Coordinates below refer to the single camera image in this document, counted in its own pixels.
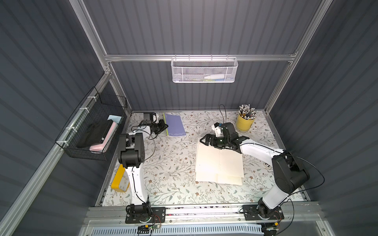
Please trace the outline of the purple cover notebook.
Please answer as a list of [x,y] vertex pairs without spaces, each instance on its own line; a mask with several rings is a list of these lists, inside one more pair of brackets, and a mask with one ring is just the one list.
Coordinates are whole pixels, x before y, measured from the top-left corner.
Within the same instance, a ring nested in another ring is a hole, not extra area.
[[163,114],[164,122],[168,125],[166,129],[167,136],[169,137],[183,137],[186,132],[182,123],[182,119],[177,115]]

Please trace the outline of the cream lined notebook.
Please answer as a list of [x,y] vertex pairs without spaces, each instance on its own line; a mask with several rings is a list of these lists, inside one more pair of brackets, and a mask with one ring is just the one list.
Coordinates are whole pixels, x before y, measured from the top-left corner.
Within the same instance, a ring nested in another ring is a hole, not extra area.
[[233,150],[197,143],[195,179],[197,182],[242,185],[243,156]]

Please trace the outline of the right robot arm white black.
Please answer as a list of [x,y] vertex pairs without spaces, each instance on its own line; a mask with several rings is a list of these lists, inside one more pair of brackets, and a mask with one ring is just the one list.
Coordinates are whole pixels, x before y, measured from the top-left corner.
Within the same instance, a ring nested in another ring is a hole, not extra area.
[[256,209],[252,210],[261,219],[271,219],[281,210],[283,201],[310,179],[303,161],[293,157],[289,151],[268,147],[249,137],[239,136],[232,123],[215,123],[212,130],[215,134],[206,134],[199,140],[200,147],[211,146],[250,155],[273,168],[275,184],[259,199]]

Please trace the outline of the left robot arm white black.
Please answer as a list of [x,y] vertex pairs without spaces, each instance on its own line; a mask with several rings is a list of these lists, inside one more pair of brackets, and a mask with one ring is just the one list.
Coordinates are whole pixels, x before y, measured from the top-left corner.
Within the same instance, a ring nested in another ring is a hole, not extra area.
[[152,134],[159,135],[168,128],[156,113],[145,113],[139,125],[131,132],[121,134],[118,143],[118,161],[124,167],[130,182],[132,203],[126,206],[127,224],[165,222],[166,208],[153,207],[143,177],[146,157],[144,141]]

